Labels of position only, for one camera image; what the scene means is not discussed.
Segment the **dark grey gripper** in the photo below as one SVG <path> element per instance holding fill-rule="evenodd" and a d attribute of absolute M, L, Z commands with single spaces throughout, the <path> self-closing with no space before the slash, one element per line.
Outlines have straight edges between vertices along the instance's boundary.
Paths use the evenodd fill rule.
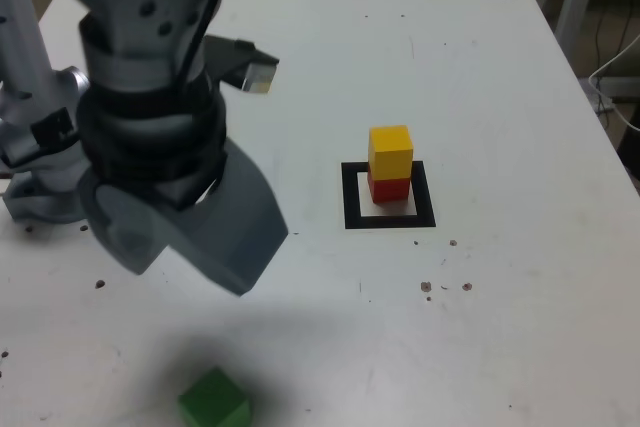
<path fill-rule="evenodd" d="M 79 198 L 98 242 L 135 275 L 172 248 L 228 292 L 249 292 L 288 229 L 258 166 L 233 141 L 225 151 L 222 174 L 196 171 L 144 194 L 82 178 Z"/>

